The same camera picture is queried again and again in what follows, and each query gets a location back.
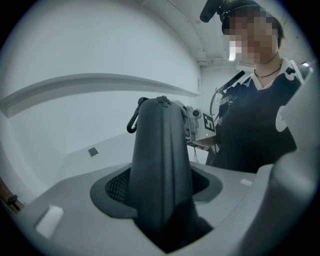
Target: small sticker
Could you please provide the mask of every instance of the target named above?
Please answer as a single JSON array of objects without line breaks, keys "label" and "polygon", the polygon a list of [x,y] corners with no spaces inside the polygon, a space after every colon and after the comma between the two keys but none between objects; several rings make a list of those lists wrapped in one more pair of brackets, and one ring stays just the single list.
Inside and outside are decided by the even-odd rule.
[{"label": "small sticker", "polygon": [[248,179],[242,179],[241,181],[240,181],[240,183],[241,184],[243,184],[243,185],[247,185],[247,186],[251,186],[252,185],[252,181],[251,180],[248,180]]}]

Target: carabiner clip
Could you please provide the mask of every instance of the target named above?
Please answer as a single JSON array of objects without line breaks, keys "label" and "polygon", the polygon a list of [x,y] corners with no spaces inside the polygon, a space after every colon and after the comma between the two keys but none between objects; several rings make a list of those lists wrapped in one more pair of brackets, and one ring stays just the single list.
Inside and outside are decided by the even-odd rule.
[{"label": "carabiner clip", "polygon": [[134,114],[133,116],[131,117],[129,123],[127,124],[126,126],[126,130],[128,131],[128,133],[130,134],[133,134],[136,132],[137,130],[137,123],[135,123],[138,115],[139,115],[139,109],[140,109],[140,106],[141,104],[146,101],[146,100],[149,100],[148,98],[145,98],[145,97],[141,97],[139,100],[138,100],[138,107],[135,109],[134,111]]}]

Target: black hook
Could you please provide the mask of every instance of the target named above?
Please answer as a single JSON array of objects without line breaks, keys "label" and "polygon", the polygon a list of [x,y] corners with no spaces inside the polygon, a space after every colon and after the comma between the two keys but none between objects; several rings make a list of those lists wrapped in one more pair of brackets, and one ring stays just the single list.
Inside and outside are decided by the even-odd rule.
[{"label": "black hook", "polygon": [[20,211],[19,206],[16,204],[16,202],[18,201],[18,196],[16,194],[10,196],[6,202],[6,204],[8,206],[13,206],[14,208],[16,208],[18,211]]},{"label": "black hook", "polygon": [[138,117],[139,109],[140,109],[141,104],[143,102],[145,102],[146,100],[149,100],[149,99],[146,98],[146,97],[141,97],[138,100],[138,107],[135,109],[135,111],[133,113],[133,116],[131,117],[129,123],[126,126],[126,130],[128,131],[128,133],[133,134],[137,130],[137,123],[135,123],[135,121],[136,121],[136,119]]}]

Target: necklace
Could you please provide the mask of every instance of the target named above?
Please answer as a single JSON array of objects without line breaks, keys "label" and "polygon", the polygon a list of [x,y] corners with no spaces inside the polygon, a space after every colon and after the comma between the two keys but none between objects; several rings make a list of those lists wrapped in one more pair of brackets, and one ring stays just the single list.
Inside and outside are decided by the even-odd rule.
[{"label": "necklace", "polygon": [[258,75],[258,74],[256,74],[256,70],[254,70],[253,72],[254,72],[254,74],[255,74],[257,77],[259,77],[259,78],[265,78],[265,77],[271,76],[272,74],[274,74],[275,72],[277,72],[279,69],[281,69],[281,64],[280,64],[280,67],[279,67],[277,70],[275,70],[275,71],[273,71],[272,73],[267,74],[267,75]]}]

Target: black cap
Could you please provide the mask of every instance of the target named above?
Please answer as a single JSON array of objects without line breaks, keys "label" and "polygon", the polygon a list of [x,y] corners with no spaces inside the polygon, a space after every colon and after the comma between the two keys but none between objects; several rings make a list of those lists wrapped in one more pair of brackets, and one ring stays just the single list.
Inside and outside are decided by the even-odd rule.
[{"label": "black cap", "polygon": [[200,19],[203,22],[209,22],[211,18],[217,13],[222,22],[222,33],[229,27],[229,18],[233,12],[240,8],[253,8],[264,11],[259,4],[253,0],[207,0]]}]

